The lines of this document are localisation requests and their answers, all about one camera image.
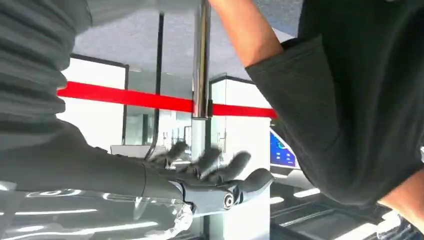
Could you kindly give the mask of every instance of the reflective floor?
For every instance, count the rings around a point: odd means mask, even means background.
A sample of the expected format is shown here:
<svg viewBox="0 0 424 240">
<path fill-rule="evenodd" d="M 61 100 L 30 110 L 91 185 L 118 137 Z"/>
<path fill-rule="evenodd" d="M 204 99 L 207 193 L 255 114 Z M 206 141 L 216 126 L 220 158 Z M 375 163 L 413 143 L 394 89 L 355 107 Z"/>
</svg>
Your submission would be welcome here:
<svg viewBox="0 0 424 240">
<path fill-rule="evenodd" d="M 373 240 L 389 210 L 382 206 L 349 207 L 316 188 L 271 185 L 272 240 Z"/>
</svg>

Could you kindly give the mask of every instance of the red band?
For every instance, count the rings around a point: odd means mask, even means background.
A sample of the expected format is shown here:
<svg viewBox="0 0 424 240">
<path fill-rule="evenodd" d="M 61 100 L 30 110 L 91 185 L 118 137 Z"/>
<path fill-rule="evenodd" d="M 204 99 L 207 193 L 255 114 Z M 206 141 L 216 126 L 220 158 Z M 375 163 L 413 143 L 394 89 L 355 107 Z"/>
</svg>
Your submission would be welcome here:
<svg viewBox="0 0 424 240">
<path fill-rule="evenodd" d="M 193 112 L 193 101 L 189 99 L 122 90 L 73 81 L 69 81 L 66 88 L 58 90 L 57 95 L 74 99 L 93 100 L 145 108 L 173 110 L 186 113 Z M 223 104 L 214 104 L 212 113 L 216 116 L 277 117 L 275 111 L 270 108 Z"/>
</svg>

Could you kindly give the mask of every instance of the blue screen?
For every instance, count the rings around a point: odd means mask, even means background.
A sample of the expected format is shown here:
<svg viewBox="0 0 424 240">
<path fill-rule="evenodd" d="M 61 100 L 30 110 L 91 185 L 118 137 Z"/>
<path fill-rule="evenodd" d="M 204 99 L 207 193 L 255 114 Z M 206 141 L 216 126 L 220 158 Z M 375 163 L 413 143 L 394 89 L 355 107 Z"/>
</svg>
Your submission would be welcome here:
<svg viewBox="0 0 424 240">
<path fill-rule="evenodd" d="M 270 137 L 271 164 L 296 167 L 296 156 L 272 132 Z"/>
</svg>

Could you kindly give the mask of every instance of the robotic finger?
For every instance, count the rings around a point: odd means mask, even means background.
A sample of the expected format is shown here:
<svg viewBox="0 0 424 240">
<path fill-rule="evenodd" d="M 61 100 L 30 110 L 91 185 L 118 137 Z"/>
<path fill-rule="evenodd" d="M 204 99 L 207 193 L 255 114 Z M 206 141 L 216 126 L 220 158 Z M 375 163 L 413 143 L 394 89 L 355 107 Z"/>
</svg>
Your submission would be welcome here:
<svg viewBox="0 0 424 240">
<path fill-rule="evenodd" d="M 181 143 L 176 144 L 168 156 L 184 152 L 182 146 Z M 160 175 L 181 190 L 184 202 L 191 205 L 195 217 L 228 211 L 260 195 L 274 181 L 271 173 L 264 168 L 255 170 L 246 180 L 235 180 L 247 166 L 251 155 L 240 152 L 229 165 L 219 168 L 220 155 L 218 148 L 210 148 L 181 171 L 159 170 Z"/>
</svg>

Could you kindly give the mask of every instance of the chrome pole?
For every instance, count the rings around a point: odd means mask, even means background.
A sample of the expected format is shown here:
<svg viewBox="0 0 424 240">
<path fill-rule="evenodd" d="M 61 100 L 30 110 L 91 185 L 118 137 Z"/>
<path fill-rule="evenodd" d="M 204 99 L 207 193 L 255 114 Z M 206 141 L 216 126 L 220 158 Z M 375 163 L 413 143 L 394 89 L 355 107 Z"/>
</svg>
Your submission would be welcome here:
<svg viewBox="0 0 424 240">
<path fill-rule="evenodd" d="M 211 37 L 211 5 L 200 0 L 195 14 L 193 119 L 206 120 L 209 103 L 209 52 Z"/>
</svg>

